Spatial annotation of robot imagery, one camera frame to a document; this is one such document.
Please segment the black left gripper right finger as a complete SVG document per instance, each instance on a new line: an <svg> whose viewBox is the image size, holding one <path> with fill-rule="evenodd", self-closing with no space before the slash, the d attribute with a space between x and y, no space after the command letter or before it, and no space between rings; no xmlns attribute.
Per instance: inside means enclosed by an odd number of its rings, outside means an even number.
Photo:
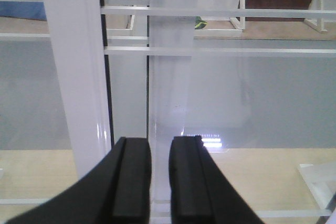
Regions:
<svg viewBox="0 0 336 224"><path fill-rule="evenodd" d="M215 164L200 136L174 137L169 178L172 223L262 223Z"/></svg>

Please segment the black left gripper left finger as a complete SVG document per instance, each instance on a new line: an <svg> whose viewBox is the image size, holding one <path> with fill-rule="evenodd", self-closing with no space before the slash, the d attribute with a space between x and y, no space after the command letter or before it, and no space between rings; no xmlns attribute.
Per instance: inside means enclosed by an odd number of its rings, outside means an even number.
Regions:
<svg viewBox="0 0 336 224"><path fill-rule="evenodd" d="M145 138L120 138L88 174L7 223L149 223L151 151Z"/></svg>

